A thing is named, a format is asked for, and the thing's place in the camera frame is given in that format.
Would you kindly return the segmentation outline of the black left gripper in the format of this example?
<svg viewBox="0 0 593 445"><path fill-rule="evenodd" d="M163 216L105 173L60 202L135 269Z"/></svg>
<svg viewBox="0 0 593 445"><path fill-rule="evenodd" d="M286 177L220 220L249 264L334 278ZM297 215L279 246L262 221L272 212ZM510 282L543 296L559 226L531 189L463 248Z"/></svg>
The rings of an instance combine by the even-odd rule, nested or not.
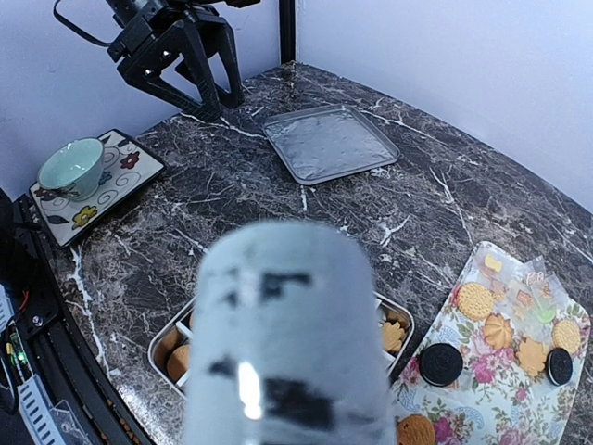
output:
<svg viewBox="0 0 593 445"><path fill-rule="evenodd" d="M112 4L107 48L130 86L201 121L243 102L233 29L210 4Z"/></svg>

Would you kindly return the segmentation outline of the silver tin lid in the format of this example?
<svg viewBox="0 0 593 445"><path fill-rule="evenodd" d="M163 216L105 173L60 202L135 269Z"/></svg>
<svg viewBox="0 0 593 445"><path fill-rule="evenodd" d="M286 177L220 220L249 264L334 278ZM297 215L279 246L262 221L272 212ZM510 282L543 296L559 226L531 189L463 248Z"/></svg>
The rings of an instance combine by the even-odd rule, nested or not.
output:
<svg viewBox="0 0 593 445"><path fill-rule="evenodd" d="M272 116L262 130L294 180L303 185L384 167L399 158L397 146L347 105Z"/></svg>

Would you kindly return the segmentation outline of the orange cookie bottom row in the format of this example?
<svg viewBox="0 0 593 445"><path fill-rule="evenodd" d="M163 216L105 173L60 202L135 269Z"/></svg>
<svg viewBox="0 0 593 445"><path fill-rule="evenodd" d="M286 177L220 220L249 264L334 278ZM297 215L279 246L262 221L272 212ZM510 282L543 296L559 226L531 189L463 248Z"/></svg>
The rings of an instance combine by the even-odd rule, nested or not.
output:
<svg viewBox="0 0 593 445"><path fill-rule="evenodd" d="M176 348L167 360L167 374L173 382L177 382L190 367L191 345L183 344Z"/></svg>

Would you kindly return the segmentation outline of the silver metal tongs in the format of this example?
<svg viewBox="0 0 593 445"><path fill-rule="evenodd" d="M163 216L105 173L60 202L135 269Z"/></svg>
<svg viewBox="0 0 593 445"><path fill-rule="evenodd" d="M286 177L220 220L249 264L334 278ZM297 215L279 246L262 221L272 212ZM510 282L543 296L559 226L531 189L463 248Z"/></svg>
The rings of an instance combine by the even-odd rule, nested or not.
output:
<svg viewBox="0 0 593 445"><path fill-rule="evenodd" d="M312 222L219 239L196 288L187 444L392 444L370 262Z"/></svg>

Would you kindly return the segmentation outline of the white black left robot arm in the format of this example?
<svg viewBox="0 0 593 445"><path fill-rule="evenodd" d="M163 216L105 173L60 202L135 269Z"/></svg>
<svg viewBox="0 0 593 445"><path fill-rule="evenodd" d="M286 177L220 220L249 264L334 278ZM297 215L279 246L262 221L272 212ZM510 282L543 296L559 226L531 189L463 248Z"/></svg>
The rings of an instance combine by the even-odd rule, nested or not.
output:
<svg viewBox="0 0 593 445"><path fill-rule="evenodd" d="M207 1L110 1L121 33L107 47L130 86L201 121L243 101L233 29Z"/></svg>

